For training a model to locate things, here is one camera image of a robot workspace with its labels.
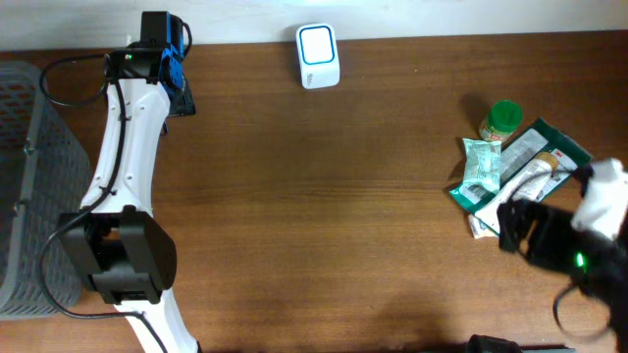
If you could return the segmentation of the white cream tube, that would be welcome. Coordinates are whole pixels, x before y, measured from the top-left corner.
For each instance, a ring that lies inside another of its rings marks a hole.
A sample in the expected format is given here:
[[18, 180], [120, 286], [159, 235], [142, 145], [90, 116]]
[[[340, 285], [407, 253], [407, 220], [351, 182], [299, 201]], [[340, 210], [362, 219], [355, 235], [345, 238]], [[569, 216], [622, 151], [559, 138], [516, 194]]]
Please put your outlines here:
[[474, 216], [499, 234], [498, 206], [508, 200], [536, 200], [557, 167], [558, 160], [550, 152], [538, 153]]

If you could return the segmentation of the small orange box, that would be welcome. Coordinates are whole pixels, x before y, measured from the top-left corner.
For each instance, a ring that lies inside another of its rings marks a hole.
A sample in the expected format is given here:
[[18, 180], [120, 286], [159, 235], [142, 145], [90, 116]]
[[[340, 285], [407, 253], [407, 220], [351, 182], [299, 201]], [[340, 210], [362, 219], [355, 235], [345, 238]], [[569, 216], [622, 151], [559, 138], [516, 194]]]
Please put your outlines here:
[[472, 235], [475, 239], [485, 238], [485, 237], [498, 237], [498, 234], [495, 233], [493, 229], [483, 223], [480, 219], [475, 217], [474, 215], [468, 216], [469, 226], [471, 228]]

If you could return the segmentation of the light teal wipes pack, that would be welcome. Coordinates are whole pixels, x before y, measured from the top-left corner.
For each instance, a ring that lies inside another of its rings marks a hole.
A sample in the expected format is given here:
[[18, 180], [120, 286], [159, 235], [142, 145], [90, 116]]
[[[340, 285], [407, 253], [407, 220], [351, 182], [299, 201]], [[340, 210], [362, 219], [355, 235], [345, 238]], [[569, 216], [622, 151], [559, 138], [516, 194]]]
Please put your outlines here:
[[500, 188], [500, 141], [462, 139], [465, 150], [463, 184], [481, 185], [490, 192]]

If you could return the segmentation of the green 3M gloves package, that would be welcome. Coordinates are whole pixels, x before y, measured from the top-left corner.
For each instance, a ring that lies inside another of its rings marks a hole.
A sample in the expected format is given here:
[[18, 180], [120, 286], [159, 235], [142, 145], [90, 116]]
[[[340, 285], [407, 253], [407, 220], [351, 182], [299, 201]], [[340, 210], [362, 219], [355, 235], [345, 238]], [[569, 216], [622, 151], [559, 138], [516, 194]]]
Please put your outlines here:
[[[593, 155], [562, 130], [538, 118], [501, 152], [500, 187], [510, 181], [539, 152], [550, 152], [558, 161], [559, 171], [572, 171], [587, 165]], [[449, 192], [465, 211], [474, 214], [498, 193], [481, 185], [462, 185]]]

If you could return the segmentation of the green lid jar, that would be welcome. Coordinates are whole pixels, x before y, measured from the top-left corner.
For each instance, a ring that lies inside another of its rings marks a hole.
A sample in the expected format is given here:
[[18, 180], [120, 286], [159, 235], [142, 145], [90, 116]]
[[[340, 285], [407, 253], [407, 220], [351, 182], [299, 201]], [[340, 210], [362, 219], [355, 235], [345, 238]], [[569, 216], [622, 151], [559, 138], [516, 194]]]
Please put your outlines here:
[[523, 122], [523, 109], [515, 102], [502, 100], [492, 107], [479, 127], [485, 141], [506, 141]]

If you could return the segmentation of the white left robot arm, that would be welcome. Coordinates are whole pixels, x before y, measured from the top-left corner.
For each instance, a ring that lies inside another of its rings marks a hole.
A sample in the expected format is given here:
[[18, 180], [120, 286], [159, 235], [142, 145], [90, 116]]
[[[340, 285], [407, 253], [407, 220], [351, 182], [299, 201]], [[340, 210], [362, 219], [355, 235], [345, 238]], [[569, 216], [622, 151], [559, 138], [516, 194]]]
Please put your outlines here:
[[83, 286], [125, 317], [147, 352], [198, 352], [174, 294], [175, 241], [154, 220], [151, 186], [170, 116], [195, 107], [183, 73], [188, 25], [146, 11], [140, 37], [106, 55], [108, 117], [94, 177], [59, 240]]

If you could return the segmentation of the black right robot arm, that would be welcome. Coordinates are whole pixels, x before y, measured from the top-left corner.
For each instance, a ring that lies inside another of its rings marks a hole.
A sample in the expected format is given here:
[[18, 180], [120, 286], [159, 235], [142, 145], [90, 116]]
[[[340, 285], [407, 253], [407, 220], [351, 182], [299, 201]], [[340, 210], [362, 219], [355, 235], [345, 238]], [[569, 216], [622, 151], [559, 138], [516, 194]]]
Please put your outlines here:
[[[497, 207], [501, 250], [518, 253], [531, 266], [570, 278], [553, 299], [556, 325], [573, 340], [595, 341], [612, 330], [617, 350], [627, 350], [627, 246], [592, 230], [578, 230], [573, 214], [545, 204], [516, 200]], [[609, 311], [605, 326], [596, 333], [577, 335], [560, 321], [560, 302], [570, 292], [602, 302]]]

